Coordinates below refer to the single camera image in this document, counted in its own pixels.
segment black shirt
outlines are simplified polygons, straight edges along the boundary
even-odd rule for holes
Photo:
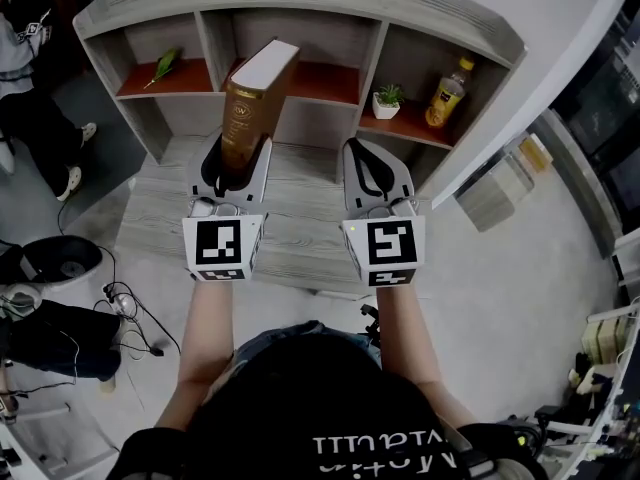
[[[490,440],[517,452],[513,432],[496,429],[469,427],[474,448]],[[468,470],[416,386],[344,338],[303,335],[249,361],[186,433],[134,434],[108,479],[262,477],[454,480]]]

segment sneaker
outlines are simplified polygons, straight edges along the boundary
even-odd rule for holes
[[[80,186],[80,181],[82,180],[82,171],[80,167],[72,167],[69,169],[69,182],[67,183],[67,190],[64,191],[64,194],[58,196],[58,201],[61,203],[66,201],[67,198]]]
[[[87,123],[81,128],[81,130],[82,130],[82,145],[80,146],[80,148],[82,148],[85,142],[88,142],[89,140],[91,140],[91,137],[93,137],[96,134],[96,132],[98,131],[98,125],[96,123]]]

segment brown book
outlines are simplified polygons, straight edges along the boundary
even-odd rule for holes
[[[300,49],[277,39],[229,77],[222,122],[222,163],[228,187],[248,182],[256,147],[273,137]]]

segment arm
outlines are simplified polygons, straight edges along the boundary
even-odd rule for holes
[[[382,368],[413,382],[433,410],[455,428],[474,416],[442,383],[438,359],[413,286],[378,288]]]
[[[11,23],[0,13],[0,73],[17,71],[28,65],[38,55],[43,33],[44,29],[41,29],[19,43]]]
[[[185,430],[233,355],[233,288],[196,282],[182,340],[176,389],[156,427]]]

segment wire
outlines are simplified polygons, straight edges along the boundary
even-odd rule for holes
[[[113,283],[110,283],[107,286],[124,286],[128,291],[127,292],[121,292],[121,293],[117,293],[117,294],[113,294],[113,297],[117,297],[118,295],[130,295],[136,305],[136,313],[137,313],[137,309],[138,306],[142,309],[142,311],[144,311],[147,315],[149,315],[149,317],[156,323],[156,325],[158,327],[160,327],[160,329],[162,330],[162,332],[164,332],[167,337],[173,342],[173,344],[176,346],[176,349],[178,349],[178,354],[182,354],[182,350],[180,349],[180,345],[178,344],[178,342],[175,340],[175,338],[171,335],[171,333],[158,321],[158,319],[145,307],[145,305],[142,303],[142,301],[138,298],[138,296],[133,293],[133,290],[131,289],[131,287],[123,282],[123,281],[114,281]]]
[[[34,308],[35,309],[33,304],[20,304],[19,302],[14,302],[10,299],[7,299],[4,295],[1,295],[1,294],[0,294],[0,299],[2,299],[7,304],[11,304],[12,306],[15,306],[16,308]]]
[[[124,337],[129,333],[137,334],[140,337],[140,339],[144,342],[145,347],[147,347],[147,348],[142,349],[142,348],[131,346],[131,345],[126,344],[126,343],[122,343],[122,341],[124,340]],[[151,351],[151,347],[147,343],[147,340],[145,339],[145,337],[141,333],[136,331],[135,329],[129,329],[129,330],[125,331],[122,334],[122,336],[120,337],[120,343],[118,343],[118,345],[120,345],[121,347],[125,347],[125,348],[128,348],[128,349],[131,349],[131,350],[137,350],[138,352],[144,352],[145,354],[149,353]],[[144,358],[144,355],[141,355],[140,357],[135,357],[131,352],[129,352],[129,357],[133,361],[141,361]]]
[[[20,319],[24,319],[25,318],[24,316],[20,315],[19,313],[16,313],[15,311],[12,311],[11,309],[9,309],[7,307],[3,307],[2,309],[4,311],[7,311],[7,312],[11,313],[12,315],[17,316]],[[46,320],[40,320],[40,321],[42,323],[44,323],[44,324],[47,324],[53,330],[58,331],[60,334],[62,334],[64,336],[66,336],[67,338],[69,338],[74,343],[74,345],[76,346],[76,353],[73,356],[73,382],[69,382],[69,381],[56,382],[55,384],[45,384],[44,386],[38,386],[37,388],[33,388],[33,389],[10,389],[8,391],[0,392],[0,396],[28,395],[28,394],[31,394],[31,393],[35,393],[36,391],[40,391],[41,389],[57,388],[59,386],[75,386],[76,385],[76,383],[78,381],[78,355],[80,354],[80,345],[78,345],[78,342],[76,340],[74,340],[71,336],[69,336],[66,332],[61,331],[60,329],[56,329],[53,325],[51,325]]]
[[[616,369],[618,370],[619,375],[622,375],[622,369],[620,368],[620,357],[622,357],[622,355],[625,354],[626,352],[629,352],[629,350],[631,350],[632,348],[633,348],[633,345],[628,346],[618,354],[618,357],[616,357]]]
[[[93,309],[91,311],[95,311],[96,308],[98,307],[98,304],[100,304],[101,302],[105,302],[106,304],[109,304],[109,301],[107,299],[100,299],[98,302],[96,302],[93,305]]]
[[[62,212],[64,211],[64,209],[67,207],[67,204],[69,203],[69,201],[71,201],[71,198],[75,195],[75,193],[70,194],[69,197],[67,197],[66,201],[64,203],[62,203],[62,206],[60,207],[60,210],[58,211],[58,218],[56,219],[58,222],[58,231],[60,231],[60,234],[62,236],[64,236],[64,231],[62,231],[62,224],[60,224],[60,216],[62,215]]]
[[[109,256],[111,256],[111,261],[113,261],[113,281],[111,282],[111,284],[116,282],[116,258],[115,256],[111,253],[111,251],[109,249],[107,249],[106,247],[102,247],[101,245],[98,246],[100,249],[102,249],[104,252],[106,252]]]

